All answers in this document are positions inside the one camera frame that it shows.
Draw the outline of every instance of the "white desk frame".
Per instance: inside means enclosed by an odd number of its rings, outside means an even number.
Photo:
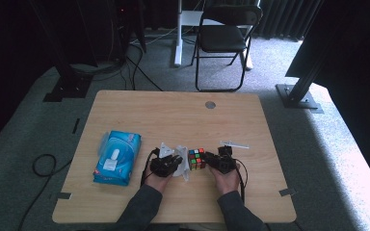
[[[258,6],[260,0],[256,0],[254,4]],[[182,63],[182,26],[198,26],[201,16],[202,12],[182,11],[182,0],[178,0],[178,34],[175,49],[175,66],[181,66]],[[243,58],[245,59],[245,57],[247,57],[246,52],[243,53]],[[253,68],[251,56],[248,56],[247,59],[246,69],[251,70]]]

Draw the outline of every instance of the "wet wipes package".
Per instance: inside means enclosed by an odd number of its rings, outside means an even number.
[[[139,134],[111,131],[98,150],[94,182],[127,186],[141,146]]]

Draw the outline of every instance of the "chair backrest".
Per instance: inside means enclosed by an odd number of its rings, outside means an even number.
[[[262,10],[259,7],[252,5],[214,6],[207,8],[203,12],[202,17],[200,18],[199,26],[202,26],[204,19],[210,19],[220,22],[224,25],[251,25],[255,27],[259,24],[262,15]]]

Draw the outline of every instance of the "colorful puzzle cube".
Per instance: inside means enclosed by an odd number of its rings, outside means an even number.
[[[206,167],[206,163],[201,158],[201,154],[204,153],[203,148],[191,149],[188,151],[188,163],[190,170],[197,170]]]

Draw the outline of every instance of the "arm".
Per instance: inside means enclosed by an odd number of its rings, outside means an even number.
[[[149,167],[146,175],[149,176],[145,183],[128,202],[113,230],[145,230],[157,215],[162,201],[162,193],[172,176],[158,177],[151,174]]]
[[[227,174],[222,174],[212,167],[209,169],[215,177],[216,188],[221,194],[221,197],[218,199],[218,204],[224,214],[227,230],[262,230],[263,221],[245,207],[237,191],[240,179],[236,170],[232,170]]]

